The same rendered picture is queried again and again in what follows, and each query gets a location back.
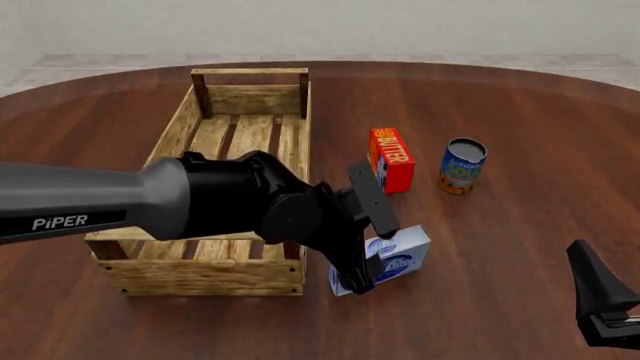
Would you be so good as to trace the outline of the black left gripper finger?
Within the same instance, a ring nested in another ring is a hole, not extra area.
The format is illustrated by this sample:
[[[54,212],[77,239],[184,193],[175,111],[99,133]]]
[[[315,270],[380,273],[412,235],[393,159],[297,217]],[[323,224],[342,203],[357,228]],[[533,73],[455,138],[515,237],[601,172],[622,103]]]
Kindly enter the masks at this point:
[[[375,287],[375,277],[377,272],[377,254],[371,254],[365,260],[365,287],[364,292],[367,293]]]
[[[325,250],[330,263],[329,285],[335,296],[367,292],[366,251],[360,245],[330,245]]]

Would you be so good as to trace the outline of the blue and yellow soup can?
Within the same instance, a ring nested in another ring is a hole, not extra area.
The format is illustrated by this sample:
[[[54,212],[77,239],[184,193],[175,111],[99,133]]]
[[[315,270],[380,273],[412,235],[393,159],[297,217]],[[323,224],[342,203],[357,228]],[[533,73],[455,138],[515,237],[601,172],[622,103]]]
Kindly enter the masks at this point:
[[[477,140],[456,138],[445,150],[438,185],[449,194],[469,194],[480,176],[488,150]]]

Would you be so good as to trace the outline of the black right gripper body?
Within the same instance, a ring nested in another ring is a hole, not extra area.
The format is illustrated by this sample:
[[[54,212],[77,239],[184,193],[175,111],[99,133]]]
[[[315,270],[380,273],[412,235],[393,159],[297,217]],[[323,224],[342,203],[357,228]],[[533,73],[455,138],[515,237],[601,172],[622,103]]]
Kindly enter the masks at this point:
[[[640,315],[576,311],[576,322],[589,347],[640,350]]]

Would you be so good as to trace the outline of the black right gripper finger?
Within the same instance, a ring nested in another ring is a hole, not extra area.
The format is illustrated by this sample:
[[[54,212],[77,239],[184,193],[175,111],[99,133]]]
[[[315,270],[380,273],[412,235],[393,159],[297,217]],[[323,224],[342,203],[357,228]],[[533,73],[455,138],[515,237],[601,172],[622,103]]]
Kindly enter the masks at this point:
[[[603,263],[584,239],[566,249],[576,293],[576,319],[623,314],[640,305],[640,295],[627,287]]]

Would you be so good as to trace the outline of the wooden slat tray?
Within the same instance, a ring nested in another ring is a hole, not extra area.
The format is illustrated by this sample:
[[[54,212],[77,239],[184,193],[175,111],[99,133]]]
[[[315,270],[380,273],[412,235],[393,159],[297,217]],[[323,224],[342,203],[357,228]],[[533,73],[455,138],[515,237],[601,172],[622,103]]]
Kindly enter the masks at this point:
[[[213,74],[222,71],[191,72],[192,85],[149,158],[193,151],[220,160],[262,150],[308,179],[308,71],[228,70],[235,76],[297,77],[287,85],[210,85],[206,77]],[[305,284],[306,248],[292,242],[266,245],[254,233],[158,241],[127,227],[90,233],[85,241],[115,287],[128,296],[295,296]]]

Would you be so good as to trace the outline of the pale blue cream cheese box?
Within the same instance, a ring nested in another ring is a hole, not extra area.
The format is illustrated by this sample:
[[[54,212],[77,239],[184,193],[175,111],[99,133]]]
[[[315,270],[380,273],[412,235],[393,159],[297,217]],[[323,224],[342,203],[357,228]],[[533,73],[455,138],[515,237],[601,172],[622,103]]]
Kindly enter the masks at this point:
[[[376,285],[419,270],[431,244],[425,228],[414,225],[399,230],[391,239],[364,239],[366,258],[377,254]]]

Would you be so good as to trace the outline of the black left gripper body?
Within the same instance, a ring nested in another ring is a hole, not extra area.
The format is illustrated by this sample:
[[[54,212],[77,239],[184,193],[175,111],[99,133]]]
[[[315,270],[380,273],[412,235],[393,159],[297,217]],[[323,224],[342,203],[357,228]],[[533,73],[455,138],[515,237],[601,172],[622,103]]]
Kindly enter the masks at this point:
[[[314,187],[322,220],[312,237],[312,249],[320,252],[363,252],[368,218],[354,188],[334,191],[327,182]]]

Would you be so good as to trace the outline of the red butter box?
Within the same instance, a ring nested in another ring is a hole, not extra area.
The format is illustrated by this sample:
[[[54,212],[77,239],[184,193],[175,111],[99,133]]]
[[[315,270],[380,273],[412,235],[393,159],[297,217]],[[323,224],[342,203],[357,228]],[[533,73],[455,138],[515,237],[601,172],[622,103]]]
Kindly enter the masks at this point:
[[[385,194],[410,190],[415,160],[396,128],[374,128],[370,131],[368,160]]]

